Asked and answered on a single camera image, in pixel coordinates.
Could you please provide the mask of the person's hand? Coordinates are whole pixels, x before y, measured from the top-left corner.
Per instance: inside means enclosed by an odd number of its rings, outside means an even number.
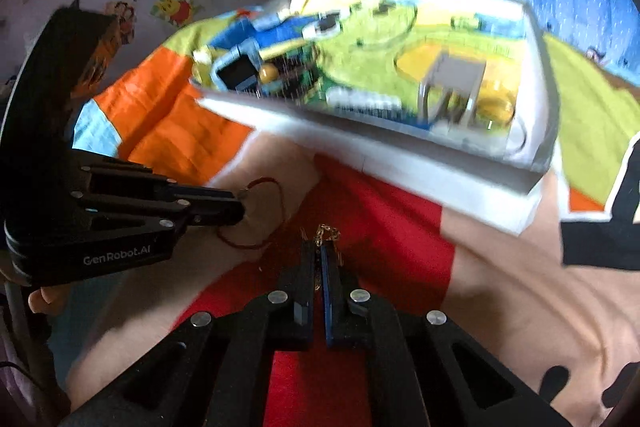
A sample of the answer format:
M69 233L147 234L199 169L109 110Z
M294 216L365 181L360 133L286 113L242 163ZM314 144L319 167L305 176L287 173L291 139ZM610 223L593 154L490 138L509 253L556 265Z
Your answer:
M57 317L60 315L70 298L73 286L70 284L41 287L33 291L28 297L29 309L34 313L42 313Z

